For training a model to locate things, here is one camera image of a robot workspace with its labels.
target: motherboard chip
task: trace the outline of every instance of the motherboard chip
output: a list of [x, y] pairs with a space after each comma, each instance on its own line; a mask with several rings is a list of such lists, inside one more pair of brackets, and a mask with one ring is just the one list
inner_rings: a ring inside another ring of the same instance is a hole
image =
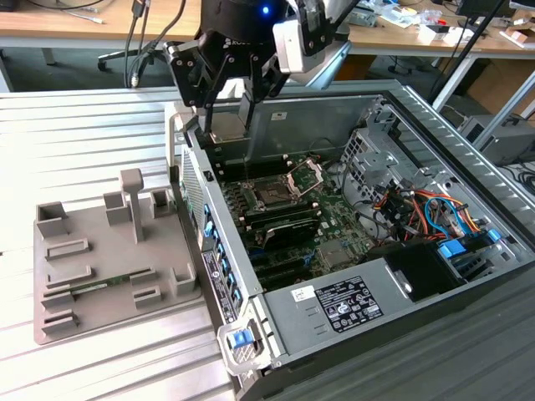
[[255, 196], [264, 205], [288, 202], [292, 200], [288, 188], [280, 182], [258, 182], [255, 184]]
[[318, 247], [318, 251], [329, 268], [351, 261], [340, 240], [327, 241]]

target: blue connector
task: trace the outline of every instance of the blue connector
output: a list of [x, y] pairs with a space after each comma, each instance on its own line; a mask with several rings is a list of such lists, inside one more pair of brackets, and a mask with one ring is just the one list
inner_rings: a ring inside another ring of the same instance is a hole
[[223, 257], [223, 260], [221, 261], [221, 266], [223, 268], [223, 274], [226, 276], [231, 270], [231, 264], [229, 263], [228, 259]]
[[234, 275], [230, 273], [227, 278], [227, 286], [232, 290], [234, 286], [236, 286], [236, 278], [234, 278]]
[[492, 228], [488, 231], [488, 236], [493, 242], [498, 242], [502, 239], [502, 234], [500, 234], [497, 230]]
[[239, 308], [242, 305], [242, 294], [240, 293], [240, 290], [235, 289], [232, 293], [232, 297], [234, 298], [236, 306]]
[[204, 236], [208, 238], [211, 236], [213, 232], [214, 232], [214, 222], [208, 221], [206, 224], [206, 227], [204, 227]]
[[252, 331], [248, 328], [239, 332], [234, 332], [228, 337], [232, 349], [245, 347], [246, 345], [254, 343], [254, 336]]
[[459, 240], [451, 240], [443, 242], [439, 248], [447, 259], [451, 259], [461, 253], [466, 252], [466, 248], [459, 242]]
[[223, 244], [217, 245], [217, 257], [221, 260], [225, 256], [225, 248], [223, 247]]

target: metal rod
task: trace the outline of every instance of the metal rod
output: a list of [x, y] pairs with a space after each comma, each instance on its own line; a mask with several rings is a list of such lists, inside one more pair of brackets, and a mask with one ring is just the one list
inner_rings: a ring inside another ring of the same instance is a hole
[[478, 150], [484, 146], [488, 139], [491, 137], [492, 132], [503, 124], [503, 122], [509, 117], [511, 112], [518, 106], [520, 102], [524, 100], [526, 96], [535, 88], [535, 71], [526, 79], [526, 82], [522, 84], [520, 89], [509, 99], [505, 106], [496, 114], [496, 117], [492, 119], [489, 125], [481, 132], [474, 142], [474, 147]]
[[450, 80], [450, 78], [453, 76], [455, 71], [459, 68], [462, 61], [465, 59], [465, 57], [470, 53], [471, 48], [474, 47], [474, 44], [476, 44], [479, 37], [485, 32], [485, 29], [487, 28], [488, 24], [491, 22], [491, 20], [494, 18], [494, 16], [497, 14], [498, 10], [502, 7], [503, 3], [506, 0], [498, 0], [496, 3], [496, 6], [494, 6], [494, 9], [485, 17], [483, 22], [479, 25], [479, 28], [474, 32], [473, 36], [470, 38], [466, 46], [462, 49], [461, 54], [459, 54], [459, 57], [453, 64], [453, 67], [451, 67], [450, 71], [447, 73], [446, 80], [444, 81], [444, 84], [438, 85], [436, 89], [429, 95], [429, 98], [427, 99], [427, 102], [430, 104], [433, 104], [435, 102], [435, 99], [438, 97], [438, 95], [441, 93], [442, 88], [446, 85], [446, 83]]

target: white sticker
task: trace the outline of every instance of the white sticker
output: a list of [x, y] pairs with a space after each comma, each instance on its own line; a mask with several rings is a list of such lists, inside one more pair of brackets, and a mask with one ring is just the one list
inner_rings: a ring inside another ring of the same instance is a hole
[[288, 113], [286, 111], [281, 111], [279, 113], [273, 113], [271, 114], [271, 121], [281, 121], [283, 119], [286, 119], [286, 116]]
[[301, 302], [305, 299], [314, 298], [316, 296], [313, 286], [306, 286], [298, 288], [297, 290], [292, 290], [292, 295], [295, 302]]

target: metal workbench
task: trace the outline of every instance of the metal workbench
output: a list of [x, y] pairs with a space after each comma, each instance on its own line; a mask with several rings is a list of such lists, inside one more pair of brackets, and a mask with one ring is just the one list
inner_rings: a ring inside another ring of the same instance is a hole
[[175, 88], [0, 99], [0, 399], [234, 399], [203, 298], [40, 347], [33, 341], [35, 204], [103, 205], [120, 170], [166, 185]]
[[[34, 205], [100, 205], [126, 166], [141, 168], [145, 190], [166, 185], [163, 109], [177, 97], [163, 88], [0, 99], [0, 399], [234, 399], [203, 299], [33, 341]], [[283, 399], [533, 401], [535, 271], [273, 396]]]

